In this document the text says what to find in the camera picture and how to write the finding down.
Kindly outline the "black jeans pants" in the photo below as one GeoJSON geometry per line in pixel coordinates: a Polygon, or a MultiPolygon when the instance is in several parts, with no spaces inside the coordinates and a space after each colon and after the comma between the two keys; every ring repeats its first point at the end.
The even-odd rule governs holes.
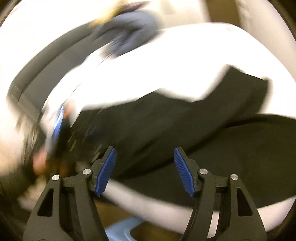
{"type": "Polygon", "coordinates": [[[187,102],[150,93],[139,100],[82,111],[68,140],[71,161],[117,151],[112,179],[146,196],[193,206],[173,151],[214,175],[237,174],[257,207],[295,196],[295,120],[260,114],[271,86],[230,68],[205,99],[187,102]]]}

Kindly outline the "grey padded headboard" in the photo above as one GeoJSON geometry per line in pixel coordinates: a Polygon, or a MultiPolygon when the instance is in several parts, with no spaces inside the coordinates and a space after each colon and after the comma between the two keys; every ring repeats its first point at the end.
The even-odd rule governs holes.
{"type": "Polygon", "coordinates": [[[34,123],[40,120],[47,97],[60,80],[100,48],[88,23],[65,33],[40,51],[18,73],[7,98],[34,123]]]}

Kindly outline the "blue rolled duvet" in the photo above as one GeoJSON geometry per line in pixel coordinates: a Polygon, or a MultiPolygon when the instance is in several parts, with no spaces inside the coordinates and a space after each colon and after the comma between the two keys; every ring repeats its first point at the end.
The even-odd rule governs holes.
{"type": "Polygon", "coordinates": [[[105,54],[119,57],[152,40],[160,30],[159,18],[150,11],[132,11],[115,16],[97,27],[92,37],[105,54]]]}

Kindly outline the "yellow cushion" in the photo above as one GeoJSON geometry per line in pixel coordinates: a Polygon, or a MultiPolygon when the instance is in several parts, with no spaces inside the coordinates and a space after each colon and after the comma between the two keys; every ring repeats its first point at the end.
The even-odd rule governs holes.
{"type": "Polygon", "coordinates": [[[110,21],[118,14],[128,1],[106,1],[103,9],[99,12],[98,18],[89,23],[89,27],[97,27],[110,21]]]}

